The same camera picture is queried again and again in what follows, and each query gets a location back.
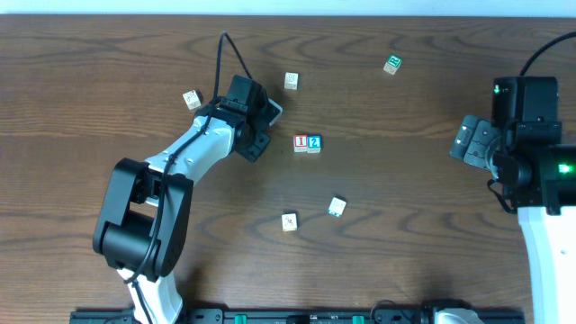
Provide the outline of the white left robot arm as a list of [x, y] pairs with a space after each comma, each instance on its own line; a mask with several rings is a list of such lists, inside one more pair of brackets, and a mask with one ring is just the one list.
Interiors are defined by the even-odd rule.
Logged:
[[93, 235], [130, 290], [136, 323], [174, 323], [183, 309], [173, 270], [184, 249], [194, 185], [236, 151], [256, 161], [266, 129], [283, 109], [268, 101], [253, 112], [237, 104], [205, 106], [170, 147], [143, 162], [124, 158], [113, 171]]

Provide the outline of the red letter I block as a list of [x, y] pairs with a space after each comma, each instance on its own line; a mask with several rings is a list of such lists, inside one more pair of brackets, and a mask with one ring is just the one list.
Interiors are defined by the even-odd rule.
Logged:
[[296, 134], [293, 136], [293, 150], [296, 153], [308, 151], [308, 136], [306, 134]]

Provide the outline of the blue number 2 block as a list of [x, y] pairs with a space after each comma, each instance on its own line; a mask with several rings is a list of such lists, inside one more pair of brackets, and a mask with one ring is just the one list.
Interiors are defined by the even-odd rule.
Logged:
[[307, 152], [320, 153], [322, 149], [322, 139], [320, 135], [309, 135], [307, 137]]

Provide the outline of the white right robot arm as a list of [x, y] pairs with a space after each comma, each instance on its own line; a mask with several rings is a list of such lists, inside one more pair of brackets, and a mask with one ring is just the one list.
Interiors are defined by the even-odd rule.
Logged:
[[536, 323], [575, 321], [575, 147], [561, 124], [510, 121], [499, 128], [467, 115], [453, 158], [490, 172], [489, 188], [517, 216], [526, 242]]

